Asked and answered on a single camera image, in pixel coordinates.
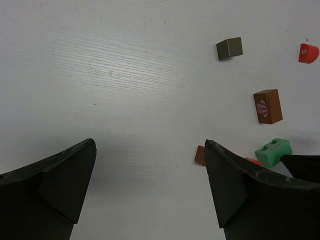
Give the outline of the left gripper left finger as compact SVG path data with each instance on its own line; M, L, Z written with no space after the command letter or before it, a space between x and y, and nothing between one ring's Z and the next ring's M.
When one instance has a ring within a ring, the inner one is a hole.
M68 240L78 223L97 149L88 138L0 176L2 240Z

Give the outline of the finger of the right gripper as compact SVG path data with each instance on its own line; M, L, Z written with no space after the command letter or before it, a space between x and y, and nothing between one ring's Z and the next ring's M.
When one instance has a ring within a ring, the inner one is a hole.
M291 175L299 180L320 179L319 155L283 155L280 158Z

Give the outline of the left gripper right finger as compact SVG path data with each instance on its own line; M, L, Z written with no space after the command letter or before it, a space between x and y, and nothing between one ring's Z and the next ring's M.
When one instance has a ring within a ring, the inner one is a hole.
M204 147L219 227L228 240L317 240L320 180L300 180L242 158L213 140Z

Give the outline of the green notched block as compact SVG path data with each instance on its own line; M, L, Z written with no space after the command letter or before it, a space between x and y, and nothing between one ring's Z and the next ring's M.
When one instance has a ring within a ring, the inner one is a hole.
M293 153L291 144L286 139L274 138L261 149L255 151L257 160L264 166L272 168L281 162L281 157Z

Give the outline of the brown rectangular block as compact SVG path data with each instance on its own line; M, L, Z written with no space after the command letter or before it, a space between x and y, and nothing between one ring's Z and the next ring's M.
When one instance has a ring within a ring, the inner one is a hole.
M279 92L265 89L253 94L254 104L260 124L272 125L283 120Z

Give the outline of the red rectangular block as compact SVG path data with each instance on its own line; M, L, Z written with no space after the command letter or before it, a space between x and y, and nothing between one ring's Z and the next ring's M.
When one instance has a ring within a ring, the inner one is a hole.
M252 162L252 163L254 163L254 164L256 164L256 165L259 165L259 166L262 165L261 162L258 161L258 160L255 160L255 159L252 159L252 158L249 158L249 157L246 157L245 159L250 161L250 162Z

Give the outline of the brown block with picture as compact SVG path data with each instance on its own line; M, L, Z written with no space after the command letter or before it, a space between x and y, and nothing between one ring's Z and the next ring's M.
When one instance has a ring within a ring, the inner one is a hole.
M199 145L196 150L194 161L202 166L206 166L205 160L205 147L203 145Z

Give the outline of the red half-round block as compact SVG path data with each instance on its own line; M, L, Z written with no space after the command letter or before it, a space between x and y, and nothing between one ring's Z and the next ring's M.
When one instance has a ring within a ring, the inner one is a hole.
M317 46L302 43L300 45L298 61L304 64L313 63L319 56L320 50Z

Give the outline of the olive green cube block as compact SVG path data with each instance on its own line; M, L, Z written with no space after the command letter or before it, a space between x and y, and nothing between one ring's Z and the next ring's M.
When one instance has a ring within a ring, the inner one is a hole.
M218 60L226 60L229 58L243 55L242 38L228 38L216 44Z

